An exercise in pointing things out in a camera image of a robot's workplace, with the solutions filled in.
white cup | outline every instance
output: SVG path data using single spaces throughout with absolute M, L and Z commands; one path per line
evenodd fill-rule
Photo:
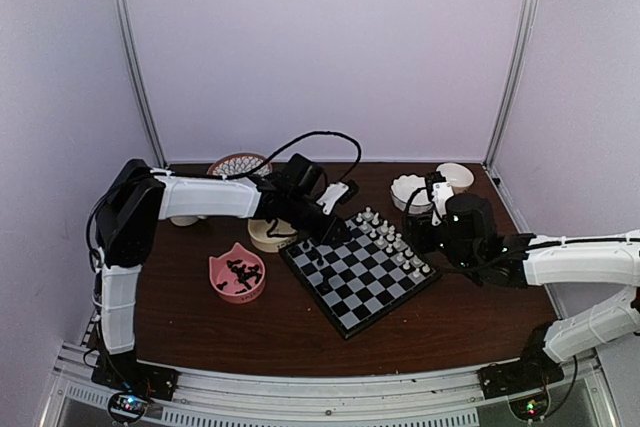
M 473 184 L 473 173 L 464 165 L 447 162 L 446 164 L 440 164 L 436 170 L 447 179 L 454 194 L 466 192 Z

black square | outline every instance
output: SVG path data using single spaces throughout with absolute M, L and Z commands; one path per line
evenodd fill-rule
M 300 270 L 307 277 L 309 277 L 311 274 L 315 274 L 318 271 L 318 269 L 316 269 L 316 266 L 313 264 L 304 265 Z
M 297 245 L 294 245 L 293 247 L 291 247 L 289 250 L 287 250 L 287 252 L 294 259 L 300 254 L 302 254 L 302 250 Z
M 409 290 L 411 289 L 411 287 L 413 287 L 414 284 L 413 280 L 411 280 L 409 277 L 405 277 L 404 279 L 400 279 L 400 282 L 398 282 L 398 284 L 400 284 L 400 287 L 402 287 L 404 290 Z
M 376 299 L 378 299 L 382 305 L 387 305 L 388 303 L 393 301 L 393 295 L 391 295 L 386 290 L 383 290 L 378 295 L 376 295 Z
M 364 305 L 359 305 L 358 307 L 353 309 L 353 313 L 356 314 L 356 317 L 358 317 L 358 319 L 360 320 L 366 319 L 371 315 L 371 311 Z
M 338 294 L 341 299 L 346 299 L 351 294 L 353 294 L 353 290 L 351 290 L 348 285 L 341 285 L 336 289 L 336 294 Z
M 354 274 L 353 271 L 351 271 L 349 269 L 343 270 L 338 275 L 340 277 L 342 277 L 342 280 L 344 280 L 345 282 L 349 282 L 349 281 L 351 281 L 351 280 L 356 278 L 356 274 Z
M 338 260 L 340 260 L 340 257 L 338 257 L 338 254 L 331 251 L 324 256 L 324 260 L 326 260 L 328 264 L 335 264 Z
M 359 278 L 364 285 L 369 285 L 371 282 L 376 280 L 376 278 L 373 276 L 371 272 L 365 272 Z
M 386 270 L 387 272 L 391 272 L 392 270 L 398 268 L 396 266 L 396 264 L 394 264 L 393 261 L 390 260 L 390 259 L 387 259 L 387 260 L 383 261 L 382 264 L 380 264 L 380 265 L 382 265 L 382 268 L 384 270 Z
M 378 263 L 374 260 L 373 257 L 367 257 L 362 261 L 362 265 L 364 265 L 367 269 L 373 269 Z
M 364 246 L 364 250 L 366 250 L 369 254 L 375 254 L 380 250 L 380 247 L 378 247 L 376 244 L 367 244 Z
M 371 297 L 373 297 L 373 294 L 371 293 L 370 290 L 368 289 L 361 289 L 358 292 L 356 292 L 356 295 L 358 296 L 358 298 L 363 301 L 366 302 L 367 300 L 369 300 Z
M 361 248 L 360 244 L 355 240 L 352 240 L 351 242 L 349 242 L 347 245 L 345 245 L 345 247 L 349 249 L 351 252 L 357 252 Z
M 387 287 L 387 288 L 391 287 L 393 284 L 396 283 L 396 281 L 393 280 L 393 277 L 391 277 L 389 274 L 384 274 L 382 277 L 378 279 L 378 282 L 380 282 L 383 287 Z
M 353 254 L 349 254 L 344 259 L 342 259 L 342 261 L 345 264 L 347 264 L 347 266 L 353 267 L 354 265 L 356 265 L 358 263 L 358 258 Z
M 322 269 L 320 271 L 320 273 L 322 274 L 322 277 L 325 279 L 330 279 L 331 277 L 333 277 L 334 275 L 336 275 L 336 271 L 334 270 L 333 267 L 331 267 L 330 265 L 328 265 L 327 267 L 325 267 L 324 269 Z
M 333 312 L 338 317 L 342 317 L 344 314 L 349 312 L 349 307 L 347 307 L 347 304 L 345 304 L 344 302 L 340 301 L 337 304 L 335 304 L 333 307 L 331 307 L 331 310 L 333 310 Z

vent grille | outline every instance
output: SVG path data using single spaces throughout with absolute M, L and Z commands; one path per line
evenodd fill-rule
M 162 424 L 171 427 L 298 427 L 302 423 L 280 423 L 280 422 L 255 422 L 242 420 L 226 420 L 220 417 L 197 414 L 193 412 L 185 413 L 178 409 L 165 407 L 162 413 Z M 321 425 L 320 422 L 313 422 L 313 425 Z M 412 422 L 389 422 L 383 424 L 363 424 L 356 422 L 344 422 L 341 426 L 354 427 L 479 427 L 478 414 L 475 409 L 468 409 L 453 414 L 443 414 L 428 416 L 424 420 L 414 420 Z
M 109 398 L 103 392 L 77 384 L 69 384 L 67 397 L 101 408 L 106 408 L 109 401 Z

brown tabletop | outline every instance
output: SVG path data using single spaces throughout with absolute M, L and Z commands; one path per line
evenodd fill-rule
M 500 233 L 514 233 L 482 168 L 469 167 L 476 176 L 470 192 L 490 199 Z M 326 166 L 334 179 L 345 168 Z M 188 169 L 204 172 L 206 166 Z M 360 193 L 337 211 L 346 217 L 370 205 L 399 227 L 401 213 L 389 195 L 392 180 L 434 169 L 430 164 L 361 164 L 352 175 Z M 209 284 L 208 258 L 237 241 L 255 251 L 246 220 L 218 217 L 190 227 L 159 223 L 138 285 L 141 360 L 277 376 L 424 372 L 517 357 L 531 329 L 556 318 L 543 288 L 479 288 L 450 274 L 345 341 L 277 254 L 259 253 L 267 278 L 257 300 L 245 305 L 221 300 Z

white bowl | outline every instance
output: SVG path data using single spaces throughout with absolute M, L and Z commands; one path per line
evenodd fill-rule
M 407 206 L 407 202 L 409 201 L 409 197 L 411 194 L 420 187 L 424 187 L 424 177 L 418 177 L 417 175 L 401 175 L 397 179 L 393 181 L 391 184 L 391 200 L 393 201 L 393 205 L 395 205 L 398 209 L 404 212 L 404 209 Z M 432 207 L 431 202 L 429 202 L 429 198 L 427 197 L 427 192 L 423 190 L 418 195 L 415 196 L 413 202 L 411 202 L 411 207 L 409 208 L 409 214 L 418 215 L 424 214 L 428 212 Z
M 475 180 L 473 173 L 464 165 L 447 162 L 446 164 L 440 164 L 436 170 L 447 179 L 454 194 L 466 192 Z

